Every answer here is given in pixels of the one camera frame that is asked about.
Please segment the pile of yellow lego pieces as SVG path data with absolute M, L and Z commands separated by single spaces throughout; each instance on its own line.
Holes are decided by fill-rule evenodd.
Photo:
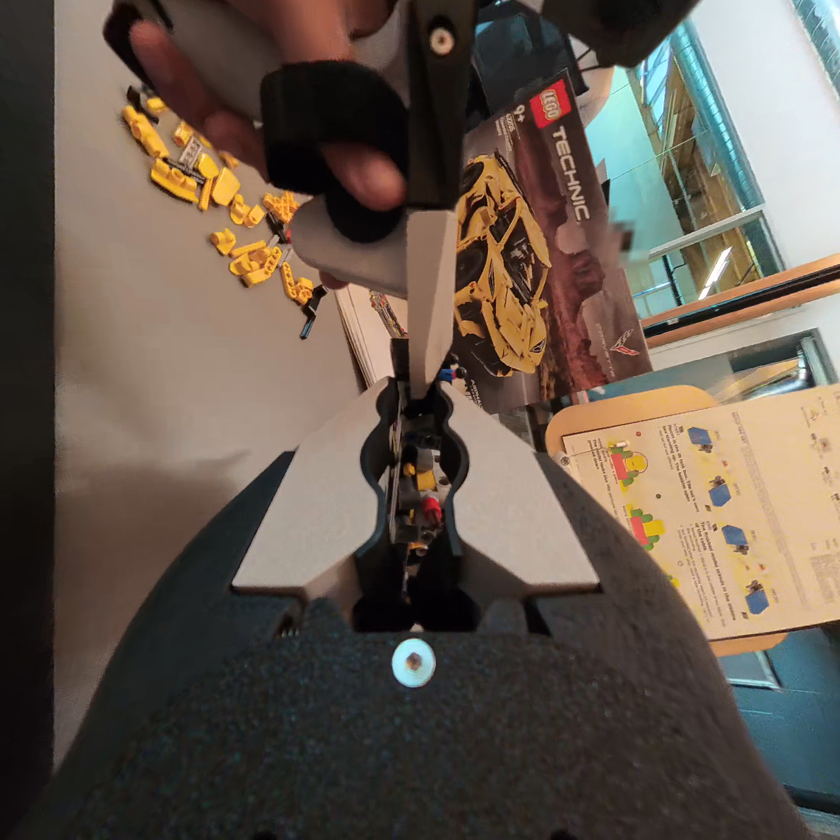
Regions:
M 129 86 L 120 117 L 136 144 L 150 158 L 150 182 L 162 193 L 205 213 L 212 207 L 227 215 L 225 226 L 207 239 L 226 258 L 229 273 L 244 288 L 280 279 L 286 297 L 301 310 L 317 284 L 297 276 L 290 264 L 291 221 L 299 209 L 293 192 L 265 192 L 248 203 L 238 177 L 239 161 L 214 151 L 209 140 L 179 121 L 170 140 L 160 127 L 165 102 L 146 86 Z

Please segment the lego instruction booklet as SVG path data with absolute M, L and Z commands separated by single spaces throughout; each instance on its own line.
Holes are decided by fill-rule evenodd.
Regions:
M 407 303 L 349 285 L 334 292 L 350 348 L 366 386 L 394 375 L 392 339 L 407 337 Z

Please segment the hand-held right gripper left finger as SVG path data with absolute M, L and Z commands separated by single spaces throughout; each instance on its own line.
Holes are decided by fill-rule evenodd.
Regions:
M 297 447 L 233 579 L 239 593 L 352 607 L 354 556 L 375 535 L 392 461 L 393 380 L 380 380 Z

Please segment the grey lego chassis assembly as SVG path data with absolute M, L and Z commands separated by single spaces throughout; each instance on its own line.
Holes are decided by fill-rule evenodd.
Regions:
M 408 385 L 396 386 L 386 471 L 386 536 L 390 560 L 402 570 L 403 586 L 422 576 L 428 586 L 452 590 L 459 558 L 448 538 L 447 499 L 453 471 L 444 467 L 445 436 L 438 394 L 413 402 Z

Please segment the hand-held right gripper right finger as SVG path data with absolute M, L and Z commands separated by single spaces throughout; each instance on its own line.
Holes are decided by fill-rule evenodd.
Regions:
M 452 385 L 448 428 L 467 456 L 453 488 L 464 548 L 460 587 L 486 609 L 500 599 L 592 592 L 599 577 L 535 452 Z

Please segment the person's left hand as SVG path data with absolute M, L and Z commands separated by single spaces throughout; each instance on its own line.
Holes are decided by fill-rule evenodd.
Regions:
M 379 30 L 390 16 L 388 2 L 229 1 L 275 43 L 283 63 L 352 60 L 354 41 Z M 207 89 L 191 61 L 162 28 L 139 21 L 130 30 L 133 53 L 165 103 L 219 150 L 231 153 L 267 179 L 261 132 L 226 108 Z M 405 200 L 399 169 L 383 153 L 359 143 L 327 143 L 322 158 L 362 205 L 383 212 Z

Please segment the dark lego set box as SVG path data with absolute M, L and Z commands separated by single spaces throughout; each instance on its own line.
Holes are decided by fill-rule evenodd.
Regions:
M 465 137 L 453 349 L 492 414 L 653 370 L 584 87 L 556 71 Z

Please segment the black angled lego lever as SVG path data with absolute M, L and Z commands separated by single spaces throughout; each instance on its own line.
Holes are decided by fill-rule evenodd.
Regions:
M 322 284 L 315 286 L 311 290 L 305 289 L 305 291 L 309 291 L 311 295 L 306 302 L 301 304 L 301 312 L 306 316 L 306 321 L 300 332 L 300 340 L 306 340 L 309 337 L 317 318 L 320 303 L 328 294 L 328 289 Z

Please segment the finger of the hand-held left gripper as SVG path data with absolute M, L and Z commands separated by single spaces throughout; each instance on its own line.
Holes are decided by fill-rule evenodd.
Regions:
M 406 228 L 408 370 L 411 397 L 425 398 L 453 342 L 457 216 L 412 210 Z

